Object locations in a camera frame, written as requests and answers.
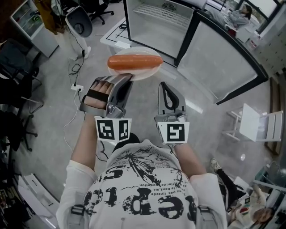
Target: white shelf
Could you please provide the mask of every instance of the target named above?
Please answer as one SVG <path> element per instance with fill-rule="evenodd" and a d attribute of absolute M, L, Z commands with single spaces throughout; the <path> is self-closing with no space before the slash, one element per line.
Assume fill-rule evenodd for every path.
<path fill-rule="evenodd" d="M 158 18 L 166 21 L 170 24 L 177 25 L 184 29 L 187 29 L 191 21 L 190 18 L 184 17 L 180 14 L 174 13 L 172 10 L 151 6 L 147 4 L 141 4 L 133 10 L 133 12 L 149 15 L 151 17 Z"/>

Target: white cable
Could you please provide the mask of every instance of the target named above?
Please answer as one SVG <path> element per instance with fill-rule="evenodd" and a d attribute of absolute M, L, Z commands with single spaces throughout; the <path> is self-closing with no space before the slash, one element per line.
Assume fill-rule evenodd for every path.
<path fill-rule="evenodd" d="M 63 127 L 63 138 L 64 138 L 64 141 L 65 141 L 66 143 L 67 143 L 67 140 L 66 140 L 65 127 L 66 127 L 67 125 L 71 124 L 71 122 L 75 119 L 76 114 L 77 114 L 77 112 L 78 112 L 78 110 L 79 110 L 79 107 L 77 106 L 76 101 L 75 101 L 76 94 L 77 94 L 77 90 L 76 90 L 76 93 L 75 93 L 75 95 L 74 95 L 74 97 L 73 97 L 73 102 L 75 103 L 75 106 L 76 106 L 76 113 L 75 113 L 75 116 L 73 116 L 72 120 L 71 120 L 71 121 L 69 121 L 69 123 L 68 123 L 68 124 L 66 124 L 66 125 Z M 67 143 L 67 145 L 68 145 L 68 147 L 71 149 L 71 152 L 72 152 L 73 150 L 72 150 L 71 146 L 69 145 L 69 143 Z"/>

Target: black strap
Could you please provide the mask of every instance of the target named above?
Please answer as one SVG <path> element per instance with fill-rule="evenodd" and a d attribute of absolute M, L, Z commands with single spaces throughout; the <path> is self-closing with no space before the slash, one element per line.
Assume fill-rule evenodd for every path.
<path fill-rule="evenodd" d="M 169 110 L 175 110 L 178 108 L 179 106 L 179 99 L 178 97 L 175 95 L 175 93 L 166 85 L 165 82 L 161 83 L 162 89 L 163 89 L 163 97 L 164 97 L 164 102 L 165 102 L 165 107 L 168 108 Z M 166 93 L 168 95 L 168 97 L 170 98 L 170 100 L 172 101 L 172 106 L 170 107 L 168 105 L 167 102 L 167 97 L 166 97 Z"/>
<path fill-rule="evenodd" d="M 109 95 L 104 94 L 104 93 L 99 92 L 99 91 L 95 91 L 95 90 L 89 90 L 88 93 L 86 94 L 86 96 L 89 96 L 89 97 L 94 98 L 94 99 L 98 99 L 98 100 L 103 101 L 103 102 L 107 102 L 108 97 L 109 97 Z"/>
<path fill-rule="evenodd" d="M 71 208 L 71 213 L 75 214 L 75 215 L 83 216 L 84 215 L 84 211 L 85 211 L 85 208 L 81 204 L 75 205 L 75 206 L 73 206 Z"/>

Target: sausage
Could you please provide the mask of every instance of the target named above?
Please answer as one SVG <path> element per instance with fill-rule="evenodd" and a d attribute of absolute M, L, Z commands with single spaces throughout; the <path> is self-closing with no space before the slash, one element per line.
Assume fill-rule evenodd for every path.
<path fill-rule="evenodd" d="M 163 60 L 156 55 L 114 55 L 109 57 L 107 65 L 114 70 L 154 68 Z"/>

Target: gray floor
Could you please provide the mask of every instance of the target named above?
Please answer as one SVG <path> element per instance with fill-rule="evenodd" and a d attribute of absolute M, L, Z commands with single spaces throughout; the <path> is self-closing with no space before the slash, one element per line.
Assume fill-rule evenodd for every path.
<path fill-rule="evenodd" d="M 111 4 L 109 9 L 114 10 L 115 15 L 105 15 L 105 25 L 101 25 L 96 19 L 93 22 L 93 33 L 86 39 L 92 51 L 78 77 L 78 84 L 84 86 L 85 92 L 95 77 L 109 74 L 106 62 L 110 54 L 107 47 L 100 43 L 101 36 L 96 34 L 105 34 L 124 17 L 122 3 Z M 38 138 L 31 138 L 29 141 L 32 152 L 27 152 L 21 146 L 14 153 L 14 157 L 17 167 L 23 174 L 36 174 L 47 189 L 60 199 L 66 179 L 65 169 L 71 156 L 71 151 L 64 142 L 63 127 L 73 118 L 76 111 L 73 102 L 74 91 L 70 89 L 67 58 L 59 48 L 49 59 L 41 57 L 40 63 L 38 77 L 44 84 L 33 97 L 41 98 L 45 105 L 35 113 L 30 125 L 30 128 L 38 133 Z M 250 182 L 261 167 L 270 161 L 271 156 L 263 144 L 236 142 L 220 133 L 222 130 L 230 129 L 232 124 L 232 119 L 225 112 L 241 107 L 243 103 L 247 103 L 259 113 L 269 112 L 269 82 L 219 106 L 211 104 L 194 85 L 181 78 L 172 80 L 156 74 L 135 82 L 126 106 L 126 118 L 132 118 L 131 130 L 140 140 L 148 138 L 156 145 L 161 143 L 153 118 L 157 113 L 157 90 L 161 81 L 180 89 L 195 108 L 188 107 L 187 110 L 190 121 L 189 143 L 205 166 L 208 166 L 212 157 L 216 157 L 231 176 L 240 176 Z M 76 144 L 83 120 L 84 114 L 78 112 L 75 120 L 66 128 L 66 139 L 72 148 Z M 111 149 L 112 147 L 107 145 L 105 152 L 110 155 Z M 246 158 L 241 161 L 243 153 Z M 104 155 L 99 154 L 99 157 L 104 159 Z M 100 173 L 104 166 L 104 162 L 97 161 L 96 172 Z"/>

